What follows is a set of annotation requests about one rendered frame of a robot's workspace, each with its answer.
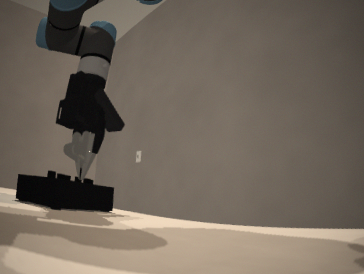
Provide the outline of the black lighting desk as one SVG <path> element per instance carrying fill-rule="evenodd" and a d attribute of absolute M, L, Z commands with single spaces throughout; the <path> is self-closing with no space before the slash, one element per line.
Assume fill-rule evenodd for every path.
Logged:
<path fill-rule="evenodd" d="M 48 171 L 47 177 L 18 174 L 16 199 L 50 209 L 113 211 L 114 187 L 94 185 L 84 178 L 71 181 L 71 176 Z M 89 183 L 89 184 L 88 184 Z"/>

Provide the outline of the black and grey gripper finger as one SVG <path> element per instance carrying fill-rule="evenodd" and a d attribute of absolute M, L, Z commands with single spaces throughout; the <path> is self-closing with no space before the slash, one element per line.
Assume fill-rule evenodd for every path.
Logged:
<path fill-rule="evenodd" d="M 80 180 L 80 175 L 81 175 L 81 168 L 84 164 L 84 162 L 82 160 L 80 160 L 79 158 L 77 158 L 73 153 L 72 153 L 72 146 L 75 143 L 78 143 L 81 141 L 82 138 L 82 133 L 79 130 L 73 130 L 73 137 L 72 137 L 72 142 L 65 144 L 63 151 L 64 154 L 67 155 L 68 157 L 70 157 L 71 159 L 73 159 L 75 161 L 75 165 L 76 165 L 76 171 L 77 171 L 77 175 L 78 175 L 78 179 Z"/>
<path fill-rule="evenodd" d="M 100 123 L 92 129 L 92 134 L 84 131 L 81 141 L 73 144 L 72 153 L 84 162 L 81 168 L 80 180 L 84 180 L 96 154 L 99 152 L 105 135 L 105 120 L 100 119 Z"/>

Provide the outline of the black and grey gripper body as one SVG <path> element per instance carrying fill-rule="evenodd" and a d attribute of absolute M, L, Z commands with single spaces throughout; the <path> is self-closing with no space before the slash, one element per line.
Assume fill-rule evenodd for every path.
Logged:
<path fill-rule="evenodd" d="M 84 131 L 92 132 L 92 129 L 100 123 L 100 119 L 105 120 L 103 107 L 97 103 L 94 97 L 99 88 L 105 89 L 105 85 L 106 80 L 96 74 L 83 71 L 70 74 L 65 99 L 60 100 L 59 103 L 56 124 L 69 129 L 81 130 L 82 134 Z M 60 108 L 62 109 L 59 119 Z"/>

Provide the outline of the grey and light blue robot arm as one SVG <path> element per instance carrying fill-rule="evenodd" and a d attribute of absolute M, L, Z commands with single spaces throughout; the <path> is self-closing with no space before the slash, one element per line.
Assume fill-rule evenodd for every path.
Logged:
<path fill-rule="evenodd" d="M 116 44 L 116 28 L 107 21 L 95 21 L 89 27 L 80 25 L 83 13 L 102 1 L 50 0 L 48 17 L 42 18 L 38 26 L 36 45 L 49 51 L 81 56 L 77 72 L 96 74 L 107 81 Z M 105 129 L 121 131 L 125 124 L 103 88 L 98 89 L 94 97 L 106 112 Z"/>

